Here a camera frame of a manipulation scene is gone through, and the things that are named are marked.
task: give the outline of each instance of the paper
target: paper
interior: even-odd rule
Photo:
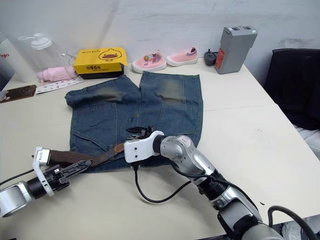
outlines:
[[[61,80],[61,81],[56,81],[53,83],[50,83],[45,86],[39,86],[35,90],[35,94],[42,94],[50,91],[54,91],[57,89],[63,89],[65,87],[69,87],[75,84],[83,83],[84,80],[81,78],[75,78],[75,79],[69,79],[69,80]]]

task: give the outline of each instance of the table surface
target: table surface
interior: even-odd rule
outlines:
[[[200,58],[197,64],[167,67],[159,73],[200,74],[204,113],[198,149],[252,198],[266,223],[272,205],[301,217],[320,214],[320,193],[314,186],[320,183],[319,160],[245,66],[237,73],[219,75]],[[139,85],[141,74],[130,66],[125,74]],[[72,109],[64,96],[103,81],[85,80],[0,104],[0,179],[30,169],[36,146],[69,150]],[[5,89],[25,85],[14,77]],[[167,197],[185,181],[170,166],[139,170],[140,186],[152,199]],[[0,239],[182,240],[224,233],[217,212],[194,185],[168,202],[150,204],[141,199],[131,169],[81,174],[70,182],[53,197],[40,198],[1,219]],[[289,220],[274,214],[274,223]]]

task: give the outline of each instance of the pink shoe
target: pink shoe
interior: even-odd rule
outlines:
[[[165,58],[166,62],[174,67],[179,67],[185,64],[195,64],[198,62],[198,53],[195,47],[188,52],[169,55]]]
[[[156,53],[148,53],[138,61],[134,61],[131,65],[132,69],[142,74],[143,71],[155,72],[167,67],[165,57],[158,50]]]

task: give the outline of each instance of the jeans shorts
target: jeans shorts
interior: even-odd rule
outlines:
[[[89,172],[127,168],[124,153],[114,147],[127,140],[133,127],[162,131],[166,136],[187,135],[198,145],[203,122],[203,100],[199,75],[143,72],[137,87],[127,76],[70,91],[65,96],[72,107],[70,151],[100,156],[111,161]],[[162,156],[141,162],[142,167],[167,165]]]

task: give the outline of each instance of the black cable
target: black cable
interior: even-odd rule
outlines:
[[[274,211],[282,212],[284,214],[287,214],[289,217],[291,217],[305,231],[309,240],[318,240],[316,234],[312,231],[312,229],[309,227],[309,225],[301,217],[299,217],[296,213],[294,213],[290,209],[285,208],[283,206],[271,206],[268,209],[268,219],[269,219],[269,227],[270,228],[272,228],[272,226],[273,226],[272,213]]]
[[[217,182],[217,183],[220,183],[220,184],[224,184],[224,185],[227,185],[227,186],[231,186],[231,187],[234,187],[235,189],[237,189],[239,192],[241,192],[249,201],[250,203],[258,210],[257,206],[255,205],[255,203],[251,200],[251,198],[240,188],[238,187],[237,185],[229,182],[229,181],[224,181],[224,180],[220,180],[220,179],[216,179],[214,176],[211,176],[211,175],[205,175],[205,174],[201,174],[201,175],[195,175],[195,174],[187,174],[187,173],[184,173],[182,171],[180,171],[178,169],[178,167],[173,163],[171,162],[171,166],[173,167],[173,169],[180,175],[182,176],[185,176],[185,177],[188,177],[188,178],[211,178],[211,181],[214,181],[214,182]]]
[[[16,176],[10,177],[10,178],[8,178],[7,180],[4,180],[3,182],[0,182],[0,186],[1,186],[2,184],[5,184],[5,183],[13,180],[13,179],[16,179],[16,178],[21,177],[21,176],[26,175],[26,174],[29,174],[29,173],[31,173],[31,172],[33,172],[33,171],[34,171],[33,169],[30,169],[29,171],[25,171],[25,172],[20,173],[20,174],[18,174],[18,175],[16,175]]]
[[[173,198],[178,192],[180,192],[185,186],[187,186],[188,184],[191,183],[191,181],[187,181],[185,184],[183,184],[181,187],[179,187],[174,193],[172,193],[170,196],[162,199],[162,200],[153,200],[148,198],[141,190],[139,183],[138,183],[138,168],[139,166],[133,166],[133,170],[134,170],[134,179],[135,179],[135,185],[136,188],[138,189],[139,193],[141,194],[141,196],[147,200],[148,202],[154,203],[154,204],[160,204],[163,203],[165,201],[168,201],[169,199]]]

